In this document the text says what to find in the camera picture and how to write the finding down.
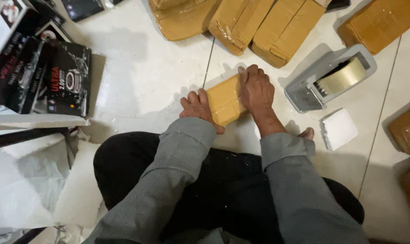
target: black pants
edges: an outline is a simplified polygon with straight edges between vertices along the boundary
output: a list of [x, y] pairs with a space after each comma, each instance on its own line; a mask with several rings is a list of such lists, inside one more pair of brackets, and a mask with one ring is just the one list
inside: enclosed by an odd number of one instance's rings
[[[112, 136], [97, 150], [95, 176], [106, 207], [113, 208], [154, 161], [159, 135], [130, 132]], [[362, 224], [364, 210], [340, 183], [324, 178], [336, 201]], [[283, 243], [261, 157], [211, 148], [199, 178], [187, 186], [161, 240], [187, 228], [223, 230], [252, 243]]]

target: tile grout line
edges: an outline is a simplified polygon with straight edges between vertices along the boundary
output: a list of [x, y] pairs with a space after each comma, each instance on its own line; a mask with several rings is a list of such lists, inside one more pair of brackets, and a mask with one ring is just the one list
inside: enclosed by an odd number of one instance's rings
[[209, 53], [208, 65], [206, 66], [205, 78], [204, 78], [204, 83], [202, 84], [202, 88], [205, 87], [205, 81], [206, 81], [206, 76], [208, 75], [209, 63], [211, 62], [212, 50], [214, 48], [214, 41], [215, 41], [215, 37], [212, 39], [211, 52]]
[[363, 174], [362, 184], [360, 186], [360, 191], [359, 191], [359, 195], [357, 196], [357, 199], [360, 199], [363, 184], [365, 183], [366, 173], [368, 171], [368, 166], [369, 166], [369, 162], [371, 159], [372, 150], [374, 149], [375, 138], [377, 137], [378, 127], [380, 126], [381, 115], [383, 114], [384, 104], [386, 103], [387, 92], [389, 91], [390, 81], [392, 80], [393, 69], [395, 68], [396, 58], [398, 57], [399, 46], [401, 45], [402, 38], [403, 38], [402, 36], [399, 37], [398, 48], [396, 49], [395, 59], [393, 60], [392, 71], [390, 72], [389, 82], [387, 83], [387, 89], [386, 89], [386, 94], [384, 95], [383, 105], [381, 106], [381, 112], [380, 112], [380, 117], [378, 118], [377, 129], [375, 130], [374, 140], [372, 141], [371, 151], [369, 152], [368, 162], [366, 164], [365, 173]]

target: gray sleeve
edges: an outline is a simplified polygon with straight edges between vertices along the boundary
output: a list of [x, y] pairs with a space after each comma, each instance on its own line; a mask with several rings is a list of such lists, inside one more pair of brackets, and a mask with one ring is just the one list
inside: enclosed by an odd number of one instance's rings
[[154, 162], [137, 185], [97, 224], [85, 243], [158, 243], [184, 187], [199, 176], [215, 136], [215, 128], [205, 120], [176, 120], [160, 136]]
[[261, 148], [285, 243], [369, 243], [309, 161], [313, 141], [275, 133], [261, 140]]

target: floor tile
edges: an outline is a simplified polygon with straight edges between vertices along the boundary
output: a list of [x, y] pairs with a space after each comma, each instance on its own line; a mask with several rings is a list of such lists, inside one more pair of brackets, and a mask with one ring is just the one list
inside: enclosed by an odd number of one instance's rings
[[399, 152], [387, 126], [410, 108], [410, 30], [403, 34], [372, 148], [360, 201], [365, 230], [372, 237], [410, 243], [410, 208], [399, 178], [410, 157]]
[[[66, 14], [61, 3], [57, 7]], [[165, 131], [182, 111], [181, 95], [203, 85], [212, 36], [167, 41], [146, 0], [126, 0], [64, 28], [100, 54], [92, 59], [92, 125], [83, 128], [92, 142], [128, 131]]]
[[[306, 127], [315, 129], [314, 141], [316, 142], [317, 155], [312, 158], [312, 161], [320, 174], [339, 181], [355, 195], [358, 195], [399, 40], [394, 41], [375, 56], [378, 70], [373, 76], [329, 102], [327, 104], [328, 108], [325, 110], [299, 114], [285, 97], [283, 89], [289, 81], [324, 53], [344, 48], [340, 37], [335, 31], [336, 28], [357, 10], [365, 6], [368, 1], [353, 0], [352, 3], [353, 5], [346, 10], [325, 14], [293, 59], [281, 69], [273, 68], [249, 49], [241, 56], [234, 56], [216, 40], [205, 88], [209, 88], [236, 74], [236, 68], [239, 65], [258, 64], [270, 76], [270, 80], [276, 88], [273, 108], [282, 123], [287, 125], [288, 130], [295, 134], [305, 130]], [[328, 152], [320, 133], [319, 120], [339, 108], [348, 110], [357, 126], [359, 135], [348, 145], [334, 152]], [[235, 152], [260, 154], [259, 133], [249, 116], [227, 125], [226, 129], [224, 135], [218, 136], [214, 142], [214, 147]]]

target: gray tape dispenser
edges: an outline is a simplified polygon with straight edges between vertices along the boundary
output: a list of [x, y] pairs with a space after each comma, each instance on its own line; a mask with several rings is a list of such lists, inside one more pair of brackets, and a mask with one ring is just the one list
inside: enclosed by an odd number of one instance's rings
[[361, 44], [324, 54], [285, 87], [299, 113], [327, 108], [326, 103], [366, 80], [377, 70], [374, 57]]

